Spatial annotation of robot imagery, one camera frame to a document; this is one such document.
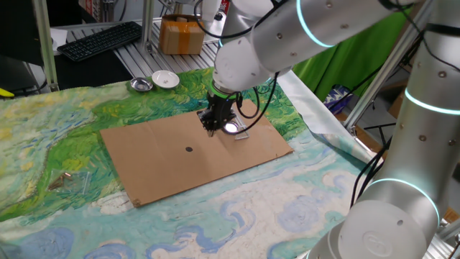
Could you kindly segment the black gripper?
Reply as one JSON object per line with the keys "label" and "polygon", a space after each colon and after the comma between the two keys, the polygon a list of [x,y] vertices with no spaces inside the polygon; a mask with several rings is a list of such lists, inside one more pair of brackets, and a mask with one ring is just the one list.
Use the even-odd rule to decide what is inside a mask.
{"label": "black gripper", "polygon": [[207,131],[209,137],[213,137],[216,131],[216,124],[223,124],[224,122],[238,123],[238,115],[232,108],[234,104],[233,99],[227,100],[217,95],[207,95],[208,108],[198,111],[197,115],[203,128]]}

